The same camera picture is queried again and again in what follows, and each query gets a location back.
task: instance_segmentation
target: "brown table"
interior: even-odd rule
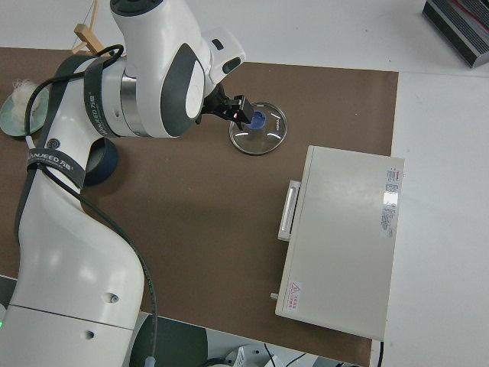
[[[14,80],[39,83],[69,54],[0,49],[0,102]],[[138,244],[163,316],[368,365],[369,339],[276,316],[270,293],[287,252],[277,240],[285,194],[289,180],[302,177],[308,145],[389,155],[396,90],[391,72],[247,63],[225,91],[282,108],[289,131],[277,150],[242,154],[228,123],[206,116],[178,139],[114,139],[118,169],[83,194]],[[17,277],[13,227],[27,151],[1,134],[0,152],[0,274]],[[144,298],[142,309],[149,306]]]

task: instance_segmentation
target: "warning label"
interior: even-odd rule
[[[287,304],[286,310],[297,312],[297,307],[299,306],[300,290],[303,287],[302,283],[298,281],[291,281],[289,283],[289,290],[287,292]]]
[[[387,171],[381,217],[381,236],[388,239],[392,238],[396,232],[399,186],[400,171],[392,167]]]

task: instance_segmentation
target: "cable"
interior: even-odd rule
[[[122,56],[122,53],[124,52],[124,47],[121,44],[115,44],[113,46],[104,48],[103,50],[99,51],[95,55],[97,57],[102,56],[103,54],[107,54],[108,52],[113,50],[117,50],[117,53],[114,54],[113,56],[110,56],[106,61],[104,61],[103,69],[105,69],[106,67],[110,67],[113,63],[115,63],[115,61],[117,61],[119,57]],[[31,136],[31,111],[32,111],[32,106],[34,105],[34,100],[36,99],[40,91],[52,83],[69,82],[70,80],[83,78],[84,75],[85,72],[80,71],[78,73],[73,73],[70,75],[55,76],[53,78],[43,81],[39,86],[37,86],[37,88],[32,92],[31,97],[28,101],[28,105],[25,109],[25,117],[24,117],[25,136]]]
[[[222,363],[224,363],[224,361],[225,361],[224,358],[209,358],[202,365],[199,365],[199,367],[210,367],[212,365],[221,365]]]
[[[377,362],[377,367],[382,366],[382,359],[384,358],[384,342],[381,342],[381,350],[379,352],[379,361]]]
[[[294,362],[295,362],[297,359],[301,359],[301,358],[302,358],[302,357],[304,357],[305,355],[306,355],[306,354],[305,354],[305,353],[303,353],[303,354],[301,354],[300,356],[298,356],[297,358],[294,358],[294,359],[293,359],[293,360],[291,360],[289,363],[287,363],[287,364],[285,365],[285,367],[289,367],[289,366],[290,366],[292,363],[294,363]]]
[[[268,350],[267,344],[263,343],[263,345],[265,346],[265,349],[267,350],[268,356],[270,357],[270,361],[272,361],[272,365],[274,365],[274,367],[276,367],[274,358],[272,357],[272,353],[270,353],[270,350]]]
[[[156,354],[156,344],[157,344],[157,331],[158,331],[158,309],[157,309],[157,300],[156,300],[156,294],[154,292],[153,288],[153,278],[151,277],[151,273],[149,271],[149,268],[146,265],[146,261],[144,260],[142,254],[138,251],[136,248],[135,244],[132,242],[132,239],[128,236],[128,234],[110,217],[108,214],[103,212],[100,208],[98,208],[95,204],[90,202],[88,199],[85,197],[81,196],[79,193],[77,193],[75,190],[73,190],[71,187],[66,185],[62,180],[60,180],[58,177],[56,177],[51,171],[47,169],[47,167],[43,164],[38,164],[39,169],[41,169],[46,176],[48,176],[56,185],[61,187],[63,190],[65,190],[67,193],[70,195],[74,196],[77,198],[80,202],[84,203],[87,205],[91,210],[93,210],[98,216],[100,216],[104,221],[118,234],[120,235],[128,244],[131,246],[132,250],[136,254],[136,256],[139,259],[139,262],[141,263],[141,267],[143,268],[144,276],[146,277],[147,280],[147,286],[149,288],[149,293],[151,297],[151,306],[152,306],[152,314],[153,314],[153,336],[152,336],[152,350],[151,350],[151,356],[155,356]]]

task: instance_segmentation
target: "robotic arm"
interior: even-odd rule
[[[140,260],[117,233],[87,216],[79,193],[102,136],[177,137],[202,113],[249,123],[243,96],[221,80],[245,61],[227,31],[201,34],[184,0],[111,0],[127,58],[70,58],[53,85],[16,219],[18,284],[0,329],[1,367],[121,366],[144,289]]]

